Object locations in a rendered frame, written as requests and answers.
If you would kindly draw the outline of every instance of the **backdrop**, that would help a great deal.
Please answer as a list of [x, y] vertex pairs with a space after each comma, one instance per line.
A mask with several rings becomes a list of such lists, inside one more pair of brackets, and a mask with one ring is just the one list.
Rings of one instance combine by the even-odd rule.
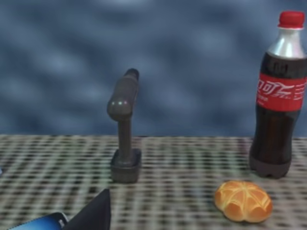
[[305, 1], [1, 0], [0, 133], [116, 134], [106, 104], [134, 67], [134, 135], [252, 136], [261, 58]]

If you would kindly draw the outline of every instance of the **soda bottle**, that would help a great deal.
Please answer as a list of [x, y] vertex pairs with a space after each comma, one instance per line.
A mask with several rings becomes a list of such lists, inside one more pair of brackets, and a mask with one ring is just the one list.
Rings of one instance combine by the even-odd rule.
[[256, 131], [249, 165], [261, 177], [288, 173], [292, 133], [303, 104], [307, 57], [300, 41], [305, 15], [284, 11], [279, 36], [265, 53], [257, 87]]

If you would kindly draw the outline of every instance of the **checkered tablecloth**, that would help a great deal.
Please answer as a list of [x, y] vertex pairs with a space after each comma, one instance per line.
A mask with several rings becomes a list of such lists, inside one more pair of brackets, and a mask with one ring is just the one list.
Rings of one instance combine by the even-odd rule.
[[[249, 138], [143, 137], [136, 184], [114, 184], [112, 136], [0, 136], [0, 230], [62, 211], [71, 218], [104, 188], [112, 230], [306, 230], [307, 138], [293, 141], [287, 177], [259, 178], [247, 166]], [[273, 199], [264, 223], [233, 223], [213, 204], [224, 181], [249, 180]]]

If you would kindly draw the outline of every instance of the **blue smartphone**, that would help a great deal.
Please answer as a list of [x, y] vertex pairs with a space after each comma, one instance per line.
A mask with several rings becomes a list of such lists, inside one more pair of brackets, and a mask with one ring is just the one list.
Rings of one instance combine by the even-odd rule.
[[64, 213], [56, 212], [34, 219], [9, 230], [62, 230], [68, 223]]

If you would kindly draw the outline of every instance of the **bottle base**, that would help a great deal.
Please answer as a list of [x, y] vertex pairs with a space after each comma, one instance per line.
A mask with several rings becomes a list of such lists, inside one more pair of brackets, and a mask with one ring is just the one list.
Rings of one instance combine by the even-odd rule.
[[282, 178], [288, 173], [290, 164], [291, 161], [286, 164], [267, 164], [249, 156], [250, 169], [260, 177]]

